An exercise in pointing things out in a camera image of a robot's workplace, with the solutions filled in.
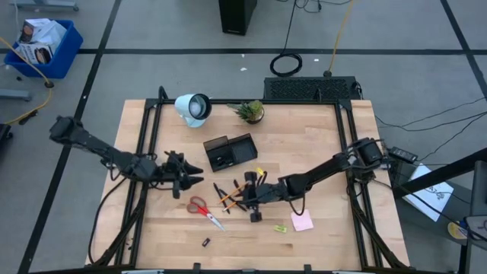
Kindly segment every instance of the gray floor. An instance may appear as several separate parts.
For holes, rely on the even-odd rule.
[[[14,9],[0,0],[0,35],[14,39]],[[487,49],[487,21],[482,0],[448,1],[472,49]],[[73,20],[84,38],[84,49],[96,49],[114,0],[80,0],[79,12],[35,12],[21,9],[19,18]],[[309,9],[315,8],[310,3]],[[122,0],[107,49],[225,49],[280,48],[284,43],[291,3],[260,0],[245,37],[221,32],[216,0]],[[323,4],[319,14],[295,12],[288,47],[333,47],[346,5]],[[440,1],[357,0],[340,43],[345,49],[461,49]],[[217,98],[262,97],[263,79],[272,76],[269,63],[275,55],[103,55],[82,118],[85,127],[113,143],[123,101],[155,97],[159,85],[170,97],[202,92]],[[297,76],[319,76],[330,55],[302,55],[304,66]],[[475,56],[487,71],[487,56]],[[0,272],[17,271],[45,193],[53,176],[61,147],[48,140],[57,115],[73,115],[93,64],[94,55],[78,55],[65,79],[55,81],[51,103],[15,134],[0,154]],[[279,63],[279,69],[292,66]],[[463,55],[459,56],[364,56],[338,55],[334,75],[354,75],[375,113],[387,122],[402,124],[448,107],[482,97],[475,76]],[[0,88],[27,89],[33,101],[0,100],[0,120],[16,117],[46,97],[40,79],[22,77],[13,68],[0,68]],[[485,101],[439,116],[418,127],[433,126],[481,112]],[[458,132],[466,123],[428,132],[380,129],[389,146],[414,151],[420,157]],[[485,119],[432,155],[425,163],[448,163],[487,146]],[[83,266],[88,237],[103,188],[106,171],[96,157],[72,151],[49,215],[31,270]],[[455,183],[471,187],[471,176]],[[457,269],[460,247],[402,223],[409,258],[424,270]],[[487,253],[476,250],[473,266],[480,272]]]

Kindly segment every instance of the blue bin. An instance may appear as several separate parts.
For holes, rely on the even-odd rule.
[[[61,40],[56,52],[54,53],[51,62],[48,64],[33,64],[38,68],[47,78],[61,79],[68,74],[69,67],[75,60],[76,53],[78,53],[81,44],[83,43],[83,37],[75,29],[73,21],[69,20],[56,20],[63,27],[66,28],[66,33]],[[11,65],[16,68],[20,73],[27,77],[41,77],[33,68],[26,64],[11,50],[7,53],[4,59],[5,64]]]

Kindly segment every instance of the red scissors handle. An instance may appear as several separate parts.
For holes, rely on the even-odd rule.
[[[191,197],[186,210],[190,213],[199,213],[206,217],[208,217],[208,213],[210,213],[210,211],[206,208],[205,200],[199,198],[198,196]]]

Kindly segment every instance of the pink sticky note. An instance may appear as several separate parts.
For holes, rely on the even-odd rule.
[[[303,215],[298,216],[294,212],[291,213],[292,224],[296,231],[303,231],[313,228],[313,221],[310,217],[310,211],[305,209]]]

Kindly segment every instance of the black box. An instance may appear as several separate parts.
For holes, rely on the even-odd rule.
[[[219,3],[223,32],[245,35],[257,0],[219,0]]]
[[[257,148],[250,133],[233,139],[222,136],[203,145],[213,172],[257,158]]]

